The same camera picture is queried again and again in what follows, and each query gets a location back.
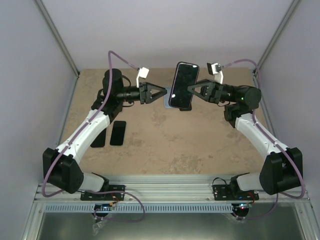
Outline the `light blue cased phone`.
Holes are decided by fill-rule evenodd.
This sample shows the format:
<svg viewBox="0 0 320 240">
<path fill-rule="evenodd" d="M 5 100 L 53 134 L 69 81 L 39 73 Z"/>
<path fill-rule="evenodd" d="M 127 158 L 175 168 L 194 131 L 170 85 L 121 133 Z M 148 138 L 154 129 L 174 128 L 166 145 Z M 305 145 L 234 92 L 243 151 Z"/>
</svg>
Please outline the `light blue cased phone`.
<svg viewBox="0 0 320 240">
<path fill-rule="evenodd" d="M 167 94 L 164 96 L 164 107 L 166 109 L 172 109 L 172 107 L 170 106 L 170 97 L 171 97 L 171 91 L 172 88 L 171 87 L 166 87 L 165 88 L 167 90 Z"/>
</svg>

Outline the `black smartphone from blue case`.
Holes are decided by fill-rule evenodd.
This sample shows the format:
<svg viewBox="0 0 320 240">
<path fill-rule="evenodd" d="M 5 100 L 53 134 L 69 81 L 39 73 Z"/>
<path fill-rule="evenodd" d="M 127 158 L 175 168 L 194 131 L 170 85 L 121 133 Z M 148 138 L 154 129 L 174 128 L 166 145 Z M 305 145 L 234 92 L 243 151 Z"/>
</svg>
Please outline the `black smartphone from blue case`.
<svg viewBox="0 0 320 240">
<path fill-rule="evenodd" d="M 187 108 L 179 108 L 179 110 L 180 110 L 181 112 L 191 111 L 191 110 L 192 110 L 192 106 L 190 105 L 190 106 L 187 107 Z"/>
</svg>

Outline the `dark teal smartphone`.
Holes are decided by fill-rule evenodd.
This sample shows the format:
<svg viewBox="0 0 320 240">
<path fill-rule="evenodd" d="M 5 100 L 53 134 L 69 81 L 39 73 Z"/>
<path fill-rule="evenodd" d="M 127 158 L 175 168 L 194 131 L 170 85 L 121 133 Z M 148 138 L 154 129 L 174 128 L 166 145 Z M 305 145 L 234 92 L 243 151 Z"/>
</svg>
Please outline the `dark teal smartphone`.
<svg viewBox="0 0 320 240">
<path fill-rule="evenodd" d="M 114 121 L 109 144 L 111 146 L 122 146 L 125 138 L 127 122 Z"/>
</svg>

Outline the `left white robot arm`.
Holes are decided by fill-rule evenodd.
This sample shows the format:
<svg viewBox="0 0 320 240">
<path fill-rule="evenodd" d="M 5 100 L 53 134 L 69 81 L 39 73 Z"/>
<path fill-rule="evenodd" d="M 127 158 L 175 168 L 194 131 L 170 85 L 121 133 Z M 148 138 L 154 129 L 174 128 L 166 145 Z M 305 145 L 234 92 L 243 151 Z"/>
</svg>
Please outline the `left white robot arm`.
<svg viewBox="0 0 320 240">
<path fill-rule="evenodd" d="M 151 104 L 165 96 L 167 90 L 149 82 L 137 82 L 125 86 L 123 74 L 112 68 L 105 72 L 102 89 L 98 91 L 91 109 L 75 132 L 55 149 L 47 148 L 42 155 L 42 195 L 49 198 L 47 184 L 59 188 L 59 192 L 73 194 L 77 191 L 92 193 L 103 200 L 110 193 L 109 180 L 96 173 L 84 173 L 80 162 L 92 143 L 115 120 L 125 102 Z"/>
</svg>

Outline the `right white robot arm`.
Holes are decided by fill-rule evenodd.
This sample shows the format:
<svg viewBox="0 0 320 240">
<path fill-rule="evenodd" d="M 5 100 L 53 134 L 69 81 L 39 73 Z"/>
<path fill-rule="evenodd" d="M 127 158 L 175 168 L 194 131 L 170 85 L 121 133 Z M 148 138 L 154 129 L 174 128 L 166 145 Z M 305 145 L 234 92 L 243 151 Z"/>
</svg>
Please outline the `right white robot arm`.
<svg viewBox="0 0 320 240">
<path fill-rule="evenodd" d="M 260 89 L 240 85 L 220 84 L 201 80 L 187 88 L 188 92 L 212 104 L 224 103 L 224 119 L 242 133 L 264 159 L 259 173 L 245 173 L 235 177 L 236 183 L 229 193 L 236 200 L 248 191 L 264 191 L 269 195 L 282 194 L 301 199 L 306 192 L 303 180 L 303 155 L 297 148 L 280 142 L 257 120 L 255 110 L 259 107 Z"/>
</svg>

